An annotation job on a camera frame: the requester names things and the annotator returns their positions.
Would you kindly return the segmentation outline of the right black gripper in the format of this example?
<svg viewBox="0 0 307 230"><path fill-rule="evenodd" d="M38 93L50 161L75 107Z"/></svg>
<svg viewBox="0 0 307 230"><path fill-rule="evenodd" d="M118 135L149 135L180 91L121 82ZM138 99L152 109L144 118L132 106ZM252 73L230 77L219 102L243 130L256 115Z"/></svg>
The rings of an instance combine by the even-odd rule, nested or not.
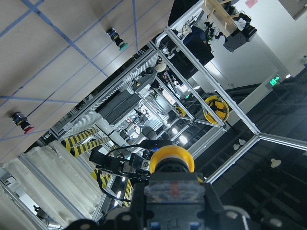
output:
<svg viewBox="0 0 307 230"><path fill-rule="evenodd" d="M146 181L150 178L149 163L154 152L161 147L172 145L170 140L143 140L140 144L118 147L106 155L99 152L100 147L92 149L89 161L96 164L96 167L102 171L124 176L133 181ZM145 149L145 156L139 156L131 153L130 158L124 157L124 150L133 147Z"/></svg>

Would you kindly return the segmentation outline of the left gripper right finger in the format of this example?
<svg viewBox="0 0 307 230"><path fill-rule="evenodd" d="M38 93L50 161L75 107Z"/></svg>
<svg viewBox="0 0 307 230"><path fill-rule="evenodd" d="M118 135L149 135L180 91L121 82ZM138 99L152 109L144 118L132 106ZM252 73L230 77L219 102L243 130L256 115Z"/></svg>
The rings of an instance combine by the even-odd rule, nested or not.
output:
<svg viewBox="0 0 307 230"><path fill-rule="evenodd" d="M289 218L268 215L259 222L236 206L223 205L211 184L203 184L204 211L201 215L205 230L304 230L305 227Z"/></svg>

